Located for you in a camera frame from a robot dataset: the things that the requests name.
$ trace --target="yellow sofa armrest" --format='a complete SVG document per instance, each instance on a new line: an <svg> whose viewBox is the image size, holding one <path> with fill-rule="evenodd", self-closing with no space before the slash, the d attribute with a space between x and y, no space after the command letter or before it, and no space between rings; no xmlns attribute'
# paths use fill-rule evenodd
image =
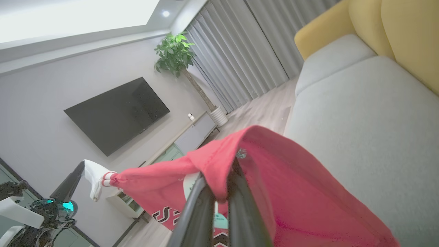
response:
<svg viewBox="0 0 439 247"><path fill-rule="evenodd" d="M304 60L332 41L356 34L349 16L349 2L340 1L297 32L294 42Z"/></svg>

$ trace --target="potted plant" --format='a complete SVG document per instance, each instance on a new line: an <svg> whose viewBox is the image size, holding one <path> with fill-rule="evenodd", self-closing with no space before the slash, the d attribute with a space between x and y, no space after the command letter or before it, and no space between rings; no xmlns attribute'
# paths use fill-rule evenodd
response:
<svg viewBox="0 0 439 247"><path fill-rule="evenodd" d="M192 75L188 72L187 68L189 65L194 64L195 53L190 50L190 47L195 45L194 43L187 43L184 33L177 35L168 34L164 39L162 39L161 44L158 44L154 49L156 54L160 56L158 61L155 63L155 70L162 72L164 70L171 72L177 78L181 74L184 74L190 81L192 86L206 102L209 110L211 111L211 116L218 124L218 126L224 125L228 119L226 114L217 106L215 106L212 101L207 97L206 93L201 89Z"/></svg>

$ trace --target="tree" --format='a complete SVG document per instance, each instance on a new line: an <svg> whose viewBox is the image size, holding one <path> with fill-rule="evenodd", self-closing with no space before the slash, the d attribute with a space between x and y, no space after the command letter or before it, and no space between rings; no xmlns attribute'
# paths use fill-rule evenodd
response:
<svg viewBox="0 0 439 247"><path fill-rule="evenodd" d="M162 70L168 70L177 78L183 73L191 82L192 86L195 87L201 98L206 102L209 110L213 112L216 109L216 106L212 104L192 75L187 71L189 65L194 64L193 59L195 53L190 51L190 47L195 44L187 43L185 40L187 39L184 36L184 33L175 36L170 33L162 39L162 43L158 44L154 49L156 54L160 56L154 68L160 73Z"/></svg>

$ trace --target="sofa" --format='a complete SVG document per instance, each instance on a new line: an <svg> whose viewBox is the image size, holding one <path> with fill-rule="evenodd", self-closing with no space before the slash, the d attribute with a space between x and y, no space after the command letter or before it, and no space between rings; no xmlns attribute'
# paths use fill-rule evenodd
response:
<svg viewBox="0 0 439 247"><path fill-rule="evenodd" d="M303 27L285 136L401 246L439 246L439 1L342 0Z"/></svg>

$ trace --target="green leaves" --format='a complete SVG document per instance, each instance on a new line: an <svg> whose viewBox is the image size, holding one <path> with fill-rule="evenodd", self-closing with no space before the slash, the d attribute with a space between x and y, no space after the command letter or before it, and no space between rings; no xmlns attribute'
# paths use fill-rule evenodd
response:
<svg viewBox="0 0 439 247"><path fill-rule="evenodd" d="M195 44L184 42L187 38L183 34L180 33L176 36L168 34L154 49L156 54L160 56L154 66L159 73L167 70L178 78L181 70L194 64L195 53L190 51L190 47Z"/></svg>

